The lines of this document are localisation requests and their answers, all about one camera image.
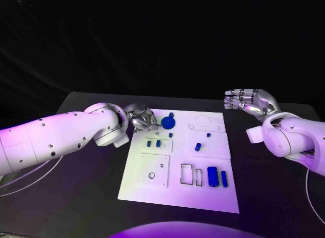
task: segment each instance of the circular cutout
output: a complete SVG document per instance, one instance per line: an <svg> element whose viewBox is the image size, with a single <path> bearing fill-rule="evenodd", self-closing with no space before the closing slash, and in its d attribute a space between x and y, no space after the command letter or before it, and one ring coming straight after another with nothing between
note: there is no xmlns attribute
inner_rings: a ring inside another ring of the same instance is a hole
<svg viewBox="0 0 325 238"><path fill-rule="evenodd" d="M155 173L150 173L148 177L150 177L150 179L154 179L155 178Z"/></svg>
<svg viewBox="0 0 325 238"><path fill-rule="evenodd" d="M206 127L211 124L211 120L210 120L209 116L206 116L206 115L198 116L196 122L203 127Z"/></svg>

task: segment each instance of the white board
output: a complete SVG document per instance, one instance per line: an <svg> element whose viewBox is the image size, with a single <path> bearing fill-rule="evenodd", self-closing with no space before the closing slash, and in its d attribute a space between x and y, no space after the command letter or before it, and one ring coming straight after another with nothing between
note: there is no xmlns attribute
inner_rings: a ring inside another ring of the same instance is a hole
<svg viewBox="0 0 325 238"><path fill-rule="evenodd" d="M223 114L158 109L152 111L158 123L173 112L175 126L170 130L161 128L158 131L134 134L118 199L239 213ZM201 143L200 151L196 151L197 143ZM193 185L181 183L181 164L193 167ZM207 167L211 166L219 171L219 187L209 186ZM197 186L198 170L203 186ZM223 187L221 171L226 171L229 187Z"/></svg>

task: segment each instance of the rectangular cutout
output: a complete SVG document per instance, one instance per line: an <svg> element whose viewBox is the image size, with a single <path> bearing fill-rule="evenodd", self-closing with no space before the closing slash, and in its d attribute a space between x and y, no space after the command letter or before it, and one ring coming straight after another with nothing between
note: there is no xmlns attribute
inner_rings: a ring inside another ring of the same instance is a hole
<svg viewBox="0 0 325 238"><path fill-rule="evenodd" d="M196 169L196 185L203 187L203 173L200 169Z"/></svg>
<svg viewBox="0 0 325 238"><path fill-rule="evenodd" d="M193 165L181 164L181 184L193 185Z"/></svg>

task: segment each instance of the circular hole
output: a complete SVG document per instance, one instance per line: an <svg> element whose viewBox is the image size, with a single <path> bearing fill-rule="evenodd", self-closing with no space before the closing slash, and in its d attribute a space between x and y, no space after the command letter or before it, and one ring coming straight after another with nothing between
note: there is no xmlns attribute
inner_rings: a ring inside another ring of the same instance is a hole
<svg viewBox="0 0 325 238"><path fill-rule="evenodd" d="M155 173L150 173L148 177L150 177L150 179L154 179L155 178Z"/></svg>

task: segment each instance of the robotic hand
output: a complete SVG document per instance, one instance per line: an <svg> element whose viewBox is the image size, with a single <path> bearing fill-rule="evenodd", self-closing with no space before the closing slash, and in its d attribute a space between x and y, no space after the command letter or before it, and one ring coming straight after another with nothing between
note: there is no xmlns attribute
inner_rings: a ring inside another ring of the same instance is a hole
<svg viewBox="0 0 325 238"><path fill-rule="evenodd" d="M246 131L250 142L263 141L275 156L299 162L325 176L325 122L282 112L263 89L234 89L224 94L224 108L246 111L263 122Z"/></svg>
<svg viewBox="0 0 325 238"><path fill-rule="evenodd" d="M40 118L0 130L0 176L81 150L94 139L98 146L124 145L128 122L134 132L157 130L157 118L144 104L125 108L98 103L83 112Z"/></svg>

